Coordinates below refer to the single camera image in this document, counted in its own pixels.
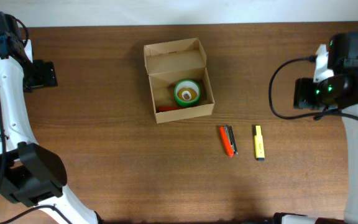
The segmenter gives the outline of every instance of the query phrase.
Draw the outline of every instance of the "marker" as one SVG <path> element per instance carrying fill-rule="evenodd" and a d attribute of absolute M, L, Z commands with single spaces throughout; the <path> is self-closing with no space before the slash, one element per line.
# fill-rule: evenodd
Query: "marker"
<path fill-rule="evenodd" d="M 264 139 L 262 137 L 262 128 L 260 125 L 254 126 L 254 141 L 255 141 L 255 158 L 258 161 L 265 160 Z"/>

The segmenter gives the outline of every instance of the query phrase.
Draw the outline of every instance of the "white background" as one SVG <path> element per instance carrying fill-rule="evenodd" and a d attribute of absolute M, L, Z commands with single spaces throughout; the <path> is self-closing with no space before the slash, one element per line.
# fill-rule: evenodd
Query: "white background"
<path fill-rule="evenodd" d="M 358 21 L 358 0 L 0 0 L 29 27 Z"/>

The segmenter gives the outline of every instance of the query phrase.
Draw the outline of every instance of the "wooden table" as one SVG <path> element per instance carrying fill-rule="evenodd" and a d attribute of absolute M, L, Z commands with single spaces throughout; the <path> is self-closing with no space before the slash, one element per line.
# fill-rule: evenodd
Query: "wooden table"
<path fill-rule="evenodd" d="M 312 55 L 358 22 L 208 26 L 31 28 L 35 58 L 53 61 L 59 86 L 25 94 L 32 130 L 65 163 L 78 198 L 110 222 L 258 220 L 275 212 L 343 218 L 347 146 L 342 121 L 284 121 L 267 87 L 283 62 Z M 157 125 L 143 46 L 199 37 L 216 101 L 211 116 Z M 282 70 L 280 113 L 295 80 L 314 65 Z M 239 156 L 229 159 L 217 126 L 230 124 Z M 264 131 L 266 161 L 254 159 L 252 124 Z M 0 221 L 25 210 L 0 198 Z M 54 223 L 34 212 L 17 223 Z"/>

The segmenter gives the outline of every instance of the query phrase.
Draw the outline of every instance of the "black cable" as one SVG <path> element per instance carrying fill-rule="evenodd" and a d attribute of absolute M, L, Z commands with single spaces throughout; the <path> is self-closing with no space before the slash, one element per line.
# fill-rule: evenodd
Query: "black cable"
<path fill-rule="evenodd" d="M 305 117 L 312 116 L 312 117 L 314 117 L 314 120 L 317 121 L 317 120 L 321 119 L 323 116 L 342 116 L 345 118 L 350 118 L 350 119 L 354 119 L 354 120 L 358 121 L 358 116 L 354 116 L 354 115 L 347 114 L 347 113 L 342 113 L 338 109 L 324 110 L 323 112 L 305 113 L 305 114 L 299 114 L 299 115 L 295 115 L 295 116 L 283 116 L 283 115 L 278 114 L 275 111 L 275 109 L 273 107 L 273 99 L 272 99 L 272 87 L 273 87 L 274 78 L 276 77 L 277 73 L 286 65 L 293 63 L 293 62 L 299 62 L 299 61 L 304 61 L 304 60 L 307 60 L 309 62 L 315 62 L 316 56 L 312 55 L 309 57 L 296 58 L 293 60 L 289 60 L 289 61 L 285 62 L 284 64 L 282 64 L 281 66 L 279 66 L 279 68 L 276 69 L 276 71 L 272 75 L 272 78 L 270 79 L 270 83 L 268 84 L 268 103 L 269 103 L 270 109 L 272 110 L 272 113 L 281 119 L 298 119 L 298 118 L 305 118 Z"/>
<path fill-rule="evenodd" d="M 30 34 L 29 34 L 29 30 L 27 29 L 27 27 L 24 25 L 24 23 L 22 21 L 20 21 L 19 19 L 16 19 L 15 20 L 20 24 L 22 25 L 23 29 L 24 29 L 24 32 L 25 32 L 25 41 L 23 42 L 24 44 L 24 47 L 27 46 L 27 43 L 29 41 L 29 38 L 30 38 Z"/>
<path fill-rule="evenodd" d="M 2 187 L 2 182 L 4 180 L 4 175 L 5 175 L 5 170 L 6 170 L 6 136 L 4 134 L 4 121 L 2 119 L 2 106 L 1 106 L 1 99 L 0 99 L 0 138 L 1 138 L 1 144 L 2 144 L 2 159 L 1 159 L 1 163 L 0 163 L 0 191 L 1 191 L 1 187 Z M 30 208 L 18 215 L 16 215 L 15 217 L 6 220 L 4 222 L 0 222 L 0 224 L 8 224 L 10 222 L 13 222 L 14 220 L 17 220 L 18 218 L 23 217 L 24 215 L 36 211 L 38 209 L 41 208 L 50 208 L 53 211 L 57 212 L 62 219 L 64 219 L 67 223 L 71 224 L 71 222 L 67 219 L 67 217 L 64 216 L 64 214 L 59 211 L 59 209 L 57 209 L 56 207 L 52 206 L 52 205 L 41 205 L 38 207 L 34 207 L 34 208 Z"/>

